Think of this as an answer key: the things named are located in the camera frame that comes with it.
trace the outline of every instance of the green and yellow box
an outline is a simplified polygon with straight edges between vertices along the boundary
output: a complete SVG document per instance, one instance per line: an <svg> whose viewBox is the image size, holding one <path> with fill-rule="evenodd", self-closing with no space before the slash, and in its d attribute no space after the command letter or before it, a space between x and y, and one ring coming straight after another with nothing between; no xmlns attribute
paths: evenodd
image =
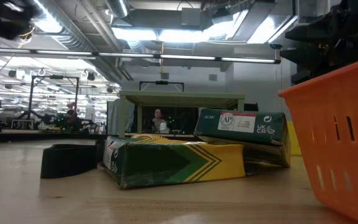
<svg viewBox="0 0 358 224"><path fill-rule="evenodd" d="M244 160L289 167L291 141L284 113L205 108L194 132L208 144L242 144Z"/></svg>
<svg viewBox="0 0 358 224"><path fill-rule="evenodd" d="M168 139L106 140L103 165L122 189L244 177L240 144Z"/></svg>

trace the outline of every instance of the workbench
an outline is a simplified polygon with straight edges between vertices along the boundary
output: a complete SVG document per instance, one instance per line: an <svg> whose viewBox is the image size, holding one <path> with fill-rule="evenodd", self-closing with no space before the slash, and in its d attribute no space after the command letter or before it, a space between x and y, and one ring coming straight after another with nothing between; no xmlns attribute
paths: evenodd
<svg viewBox="0 0 358 224"><path fill-rule="evenodd" d="M161 91L120 91L119 105L119 137L125 136L125 101L137 105L137 131L142 132L143 106L167 106L189 108L221 108L226 109L238 104L238 111L244 110L244 95L228 93L187 93Z"/></svg>

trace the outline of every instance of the wall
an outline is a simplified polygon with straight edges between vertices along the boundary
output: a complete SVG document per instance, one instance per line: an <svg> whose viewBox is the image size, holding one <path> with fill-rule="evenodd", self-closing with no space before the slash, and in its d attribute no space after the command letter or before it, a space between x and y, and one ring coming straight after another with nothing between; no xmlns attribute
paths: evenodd
<svg viewBox="0 0 358 224"><path fill-rule="evenodd" d="M278 92L291 86L291 74L296 65L283 59L280 65L234 63L226 71L225 89L228 93L245 95L246 103L258 103L259 111L290 113Z"/></svg>
<svg viewBox="0 0 358 224"><path fill-rule="evenodd" d="M127 71L133 77L134 81L122 83L122 90L139 90L139 81L157 81L161 80L160 67L127 67ZM219 68L190 68L186 67L165 67L164 72L169 73L170 82L184 82L186 92L195 93L224 93L225 73L220 72ZM209 74L217 74L217 81L209 81ZM173 85L155 85L150 84L145 91L178 91Z"/></svg>

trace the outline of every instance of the person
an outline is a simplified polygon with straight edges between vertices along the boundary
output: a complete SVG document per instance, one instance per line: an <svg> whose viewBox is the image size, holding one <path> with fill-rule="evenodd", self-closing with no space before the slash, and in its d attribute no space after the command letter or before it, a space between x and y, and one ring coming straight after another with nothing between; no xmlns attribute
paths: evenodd
<svg viewBox="0 0 358 224"><path fill-rule="evenodd" d="M160 109L157 109L154 111L153 122L154 122L153 132L155 132L155 133L166 133L167 132L167 122L164 119L162 119L162 113L161 113Z"/></svg>

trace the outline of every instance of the orange plastic basket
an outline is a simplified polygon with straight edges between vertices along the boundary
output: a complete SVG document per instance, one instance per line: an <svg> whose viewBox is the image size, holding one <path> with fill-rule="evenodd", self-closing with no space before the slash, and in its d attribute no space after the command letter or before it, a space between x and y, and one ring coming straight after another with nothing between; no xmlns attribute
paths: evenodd
<svg viewBox="0 0 358 224"><path fill-rule="evenodd" d="M279 95L291 111L314 195L358 220L358 62Z"/></svg>

